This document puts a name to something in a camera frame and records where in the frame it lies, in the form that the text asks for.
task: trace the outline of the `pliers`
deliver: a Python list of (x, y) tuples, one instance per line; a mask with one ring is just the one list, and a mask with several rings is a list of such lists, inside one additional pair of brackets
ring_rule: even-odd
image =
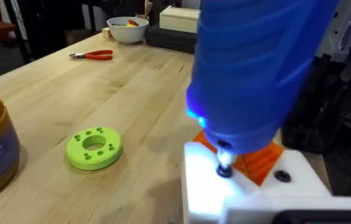
[(112, 60), (112, 50), (97, 50), (94, 52), (82, 53), (82, 54), (70, 54), (71, 59), (87, 58), (92, 60)]

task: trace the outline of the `led light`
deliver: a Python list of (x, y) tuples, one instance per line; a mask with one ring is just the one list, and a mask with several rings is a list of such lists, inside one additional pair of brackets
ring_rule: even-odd
[(190, 116), (191, 118), (193, 119), (197, 119), (198, 118), (198, 115), (195, 114), (192, 110), (190, 109), (187, 109), (187, 115)]
[(198, 118), (198, 122), (199, 122), (199, 124), (201, 125), (202, 128), (206, 127), (206, 120), (205, 120), (205, 118), (199, 117)]

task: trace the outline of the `white box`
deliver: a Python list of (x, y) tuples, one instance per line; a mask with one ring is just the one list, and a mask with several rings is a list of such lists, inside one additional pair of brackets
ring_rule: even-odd
[(159, 27), (196, 34), (199, 15), (200, 10), (169, 6), (160, 13)]

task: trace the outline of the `green donut-shaped part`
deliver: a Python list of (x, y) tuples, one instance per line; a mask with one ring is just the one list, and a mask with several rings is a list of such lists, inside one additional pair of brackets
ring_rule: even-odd
[[(94, 144), (99, 149), (88, 150)], [(122, 151), (120, 135), (109, 128), (95, 127), (79, 131), (69, 140), (66, 155), (72, 166), (81, 170), (97, 170), (119, 159)]]

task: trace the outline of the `orange part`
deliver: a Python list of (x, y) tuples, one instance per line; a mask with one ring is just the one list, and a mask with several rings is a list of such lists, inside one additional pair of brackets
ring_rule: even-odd
[[(217, 149), (207, 141), (203, 131), (195, 137), (194, 142), (200, 142), (214, 153), (217, 153)], [(282, 152), (283, 148), (281, 146), (271, 142), (259, 151), (238, 156), (232, 166), (257, 185), (261, 185)]]

